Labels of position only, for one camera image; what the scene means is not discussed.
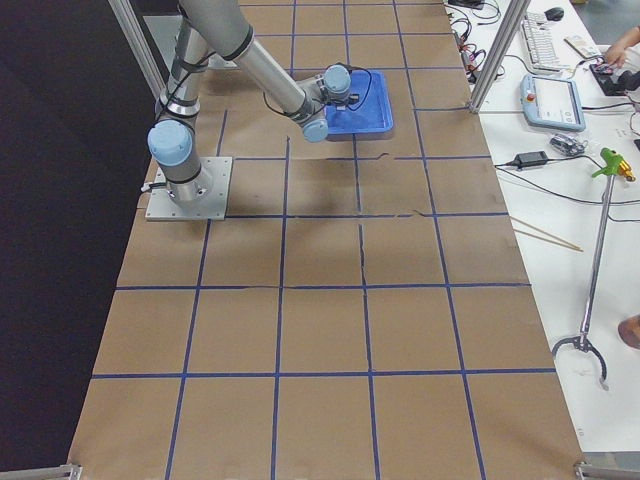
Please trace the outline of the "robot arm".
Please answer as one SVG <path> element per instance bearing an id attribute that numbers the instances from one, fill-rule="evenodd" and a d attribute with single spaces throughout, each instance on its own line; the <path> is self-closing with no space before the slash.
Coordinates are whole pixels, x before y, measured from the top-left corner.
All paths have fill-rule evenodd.
<path id="1" fill-rule="evenodd" d="M 166 195 L 176 206 L 204 199 L 214 185 L 196 152 L 196 119 L 202 86 L 219 87 L 232 100 L 253 82 L 267 107 L 300 126 L 309 142 L 328 135 L 324 109 L 350 107 L 351 67 L 294 80 L 261 45 L 235 1 L 182 1 L 182 15 L 170 76 L 156 104 L 149 150 L 165 177 Z"/>

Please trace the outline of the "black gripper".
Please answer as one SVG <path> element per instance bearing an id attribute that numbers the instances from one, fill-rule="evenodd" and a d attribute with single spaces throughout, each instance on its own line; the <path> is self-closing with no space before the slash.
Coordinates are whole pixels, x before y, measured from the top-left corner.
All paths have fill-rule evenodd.
<path id="1" fill-rule="evenodd" d="M 333 100 L 333 106 L 335 108 L 350 108 L 351 106 L 347 105 L 348 96 L 346 96 L 344 98 L 340 98 L 340 99 L 338 99 L 338 98 L 334 99 Z"/>

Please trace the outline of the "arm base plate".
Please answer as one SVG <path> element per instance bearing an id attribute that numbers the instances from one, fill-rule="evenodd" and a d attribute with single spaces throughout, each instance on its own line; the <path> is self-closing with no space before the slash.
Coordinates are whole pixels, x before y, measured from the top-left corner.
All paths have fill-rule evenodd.
<path id="1" fill-rule="evenodd" d="M 225 60 L 218 53 L 213 53 L 208 58 L 207 68 L 210 70 L 236 70 L 238 66 L 234 61 Z"/>
<path id="2" fill-rule="evenodd" d="M 233 159 L 201 157 L 199 175 L 188 183 L 169 182 L 160 167 L 146 207 L 148 221 L 200 221 L 225 219 Z"/>

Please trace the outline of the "person hand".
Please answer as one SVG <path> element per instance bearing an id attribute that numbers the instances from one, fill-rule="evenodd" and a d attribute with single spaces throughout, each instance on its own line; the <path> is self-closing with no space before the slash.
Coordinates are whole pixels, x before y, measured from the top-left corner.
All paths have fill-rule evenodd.
<path id="1" fill-rule="evenodd" d="M 639 44 L 639 26 L 636 25 L 624 33 L 618 40 L 609 46 L 605 52 L 605 60 L 609 65 L 621 68 L 627 61 L 627 52 Z"/>

